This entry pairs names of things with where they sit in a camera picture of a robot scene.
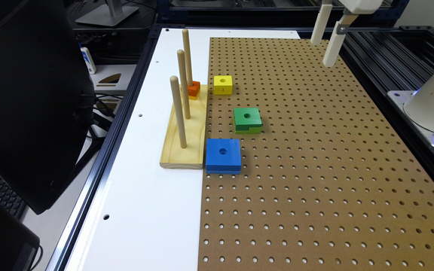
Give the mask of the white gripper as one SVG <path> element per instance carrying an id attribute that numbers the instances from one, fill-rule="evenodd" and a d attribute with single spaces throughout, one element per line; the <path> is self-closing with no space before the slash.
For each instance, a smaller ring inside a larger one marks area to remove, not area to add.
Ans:
<path id="1" fill-rule="evenodd" d="M 347 30 L 357 18 L 357 14 L 373 14 L 382 5 L 383 0 L 339 0 L 339 2 L 352 14 L 344 14 L 342 18 L 336 22 L 322 60 L 325 67 L 332 67 L 335 64 L 344 39 L 346 38 Z M 310 37 L 310 43 L 312 45 L 320 44 L 331 11 L 332 0 L 322 0 Z"/>

